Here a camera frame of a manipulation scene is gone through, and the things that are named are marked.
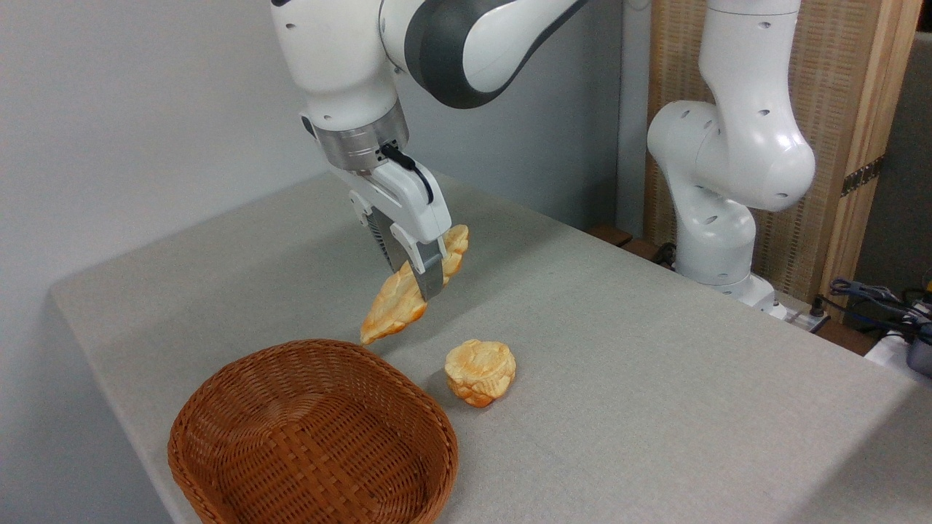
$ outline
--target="table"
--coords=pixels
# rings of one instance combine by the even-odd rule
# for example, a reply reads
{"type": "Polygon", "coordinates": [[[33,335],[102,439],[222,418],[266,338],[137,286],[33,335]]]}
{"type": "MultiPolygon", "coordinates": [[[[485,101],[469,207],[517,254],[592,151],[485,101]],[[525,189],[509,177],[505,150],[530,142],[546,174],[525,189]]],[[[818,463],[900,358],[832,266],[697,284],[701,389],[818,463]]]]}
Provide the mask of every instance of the table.
{"type": "MultiPolygon", "coordinates": [[[[371,346],[459,439],[440,522],[932,522],[932,393],[540,214],[441,177],[472,231],[424,317],[371,346]],[[446,353],[508,343],[517,379],[475,409],[446,353]]],[[[53,286],[176,522],[166,443],[222,365],[358,340],[387,265],[325,176],[53,286]]]]}

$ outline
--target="basket rim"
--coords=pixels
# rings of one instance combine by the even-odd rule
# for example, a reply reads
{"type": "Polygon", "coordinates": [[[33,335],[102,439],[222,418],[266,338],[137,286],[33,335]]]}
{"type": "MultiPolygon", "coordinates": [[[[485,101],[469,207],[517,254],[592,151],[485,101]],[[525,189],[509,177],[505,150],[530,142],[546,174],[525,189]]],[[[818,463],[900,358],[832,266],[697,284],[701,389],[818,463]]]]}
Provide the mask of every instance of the basket rim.
{"type": "Polygon", "coordinates": [[[217,370],[208,379],[204,380],[204,382],[201,383],[201,385],[198,386],[198,388],[191,394],[188,400],[185,401],[185,405],[178,412],[174,423],[171,425],[167,449],[168,463],[172,477],[181,488],[184,496],[195,509],[195,512],[204,522],[232,524],[233,522],[239,521],[235,515],[232,515],[227,510],[227,508],[217,507],[216,504],[211,502],[212,498],[214,497],[211,497],[210,495],[218,496],[219,493],[208,493],[208,491],[212,491],[212,486],[201,486],[199,483],[194,481],[190,463],[181,453],[186,437],[185,428],[190,422],[191,416],[201,406],[201,403],[205,397],[208,396],[208,390],[210,387],[215,382],[223,379],[231,373],[235,373],[237,369],[248,365],[252,361],[275,358],[281,353],[295,351],[309,345],[323,345],[329,346],[331,348],[338,347],[341,350],[354,352],[356,356],[363,358],[365,365],[370,365],[373,368],[379,370],[381,373],[385,374],[387,376],[386,378],[390,379],[388,383],[390,383],[393,387],[397,387],[407,393],[405,396],[406,398],[410,399],[412,402],[417,403],[420,407],[425,408],[426,412],[430,413],[436,418],[438,422],[437,429],[439,430],[439,435],[441,435],[445,441],[446,468],[441,478],[440,489],[425,502],[420,512],[410,521],[411,524],[433,522],[440,516],[440,513],[443,511],[443,508],[445,507],[446,502],[448,501],[449,496],[453,490],[457,472],[459,470],[459,442],[448,416],[433,397],[428,395],[405,374],[390,365],[384,359],[367,350],[365,347],[359,346],[352,342],[347,342],[345,340],[336,340],[331,338],[306,338],[291,340],[245,355],[217,370]]]}

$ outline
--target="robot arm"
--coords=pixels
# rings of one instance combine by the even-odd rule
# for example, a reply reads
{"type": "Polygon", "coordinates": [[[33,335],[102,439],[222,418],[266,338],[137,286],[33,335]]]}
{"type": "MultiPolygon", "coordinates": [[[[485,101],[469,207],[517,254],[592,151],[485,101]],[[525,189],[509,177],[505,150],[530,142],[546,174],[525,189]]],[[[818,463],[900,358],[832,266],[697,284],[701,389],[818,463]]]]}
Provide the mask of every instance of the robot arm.
{"type": "Polygon", "coordinates": [[[441,103],[478,107],[499,96],[530,55],[586,0],[384,0],[391,61],[441,103]]]}
{"type": "Polygon", "coordinates": [[[709,0],[699,69],[716,105],[670,103],[648,131],[677,211],[677,272],[770,312],[773,287],[750,274],[756,226],[746,206],[787,209],[815,175],[788,92],[799,7],[709,0]]]}
{"type": "Polygon", "coordinates": [[[402,153],[408,128],[394,77],[476,107],[501,94],[586,0],[272,0],[305,128],[350,187],[393,270],[410,262],[425,299],[443,288],[451,219],[430,170],[402,153]]]}

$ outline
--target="wicker basket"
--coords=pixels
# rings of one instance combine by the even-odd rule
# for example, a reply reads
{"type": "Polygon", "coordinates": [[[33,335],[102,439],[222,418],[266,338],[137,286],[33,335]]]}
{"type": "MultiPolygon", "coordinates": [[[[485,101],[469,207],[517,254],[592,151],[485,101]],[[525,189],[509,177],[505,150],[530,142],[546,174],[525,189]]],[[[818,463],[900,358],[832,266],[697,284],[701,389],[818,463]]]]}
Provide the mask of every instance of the wicker basket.
{"type": "Polygon", "coordinates": [[[204,522],[433,522],[453,489],[443,410],[364,348],[300,340],[225,366],[171,428],[169,466],[204,522]]]}

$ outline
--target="bread roll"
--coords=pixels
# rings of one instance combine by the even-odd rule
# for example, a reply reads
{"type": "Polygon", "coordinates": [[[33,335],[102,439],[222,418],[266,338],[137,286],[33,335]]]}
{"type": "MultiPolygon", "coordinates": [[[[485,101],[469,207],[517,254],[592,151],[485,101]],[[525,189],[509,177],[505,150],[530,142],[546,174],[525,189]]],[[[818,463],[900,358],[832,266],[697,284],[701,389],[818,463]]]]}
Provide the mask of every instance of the bread roll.
{"type": "MultiPolygon", "coordinates": [[[[463,254],[469,249],[469,228],[462,224],[450,228],[444,233],[444,245],[446,256],[442,265],[446,286],[450,277],[459,272],[463,254]]],[[[360,342],[365,346],[398,333],[419,319],[426,309],[427,302],[420,295],[411,265],[405,262],[398,272],[382,284],[372,309],[363,320],[359,331],[360,342]]]]}
{"type": "Polygon", "coordinates": [[[486,407],[508,390],[515,366],[505,344],[467,340],[446,356],[446,385],[470,406],[486,407]]]}

